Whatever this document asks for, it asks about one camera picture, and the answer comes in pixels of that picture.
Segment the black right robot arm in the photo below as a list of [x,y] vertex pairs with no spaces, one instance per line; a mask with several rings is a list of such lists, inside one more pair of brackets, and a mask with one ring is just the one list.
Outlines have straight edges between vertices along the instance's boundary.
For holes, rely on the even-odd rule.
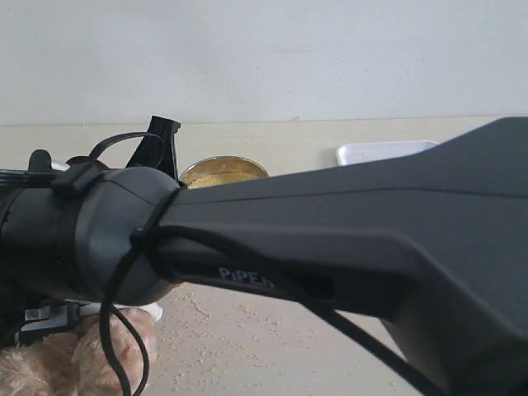
[[109,318],[189,282],[302,304],[424,395],[527,392],[527,120],[388,160],[190,189],[176,121],[129,164],[1,173],[1,343],[54,304]]

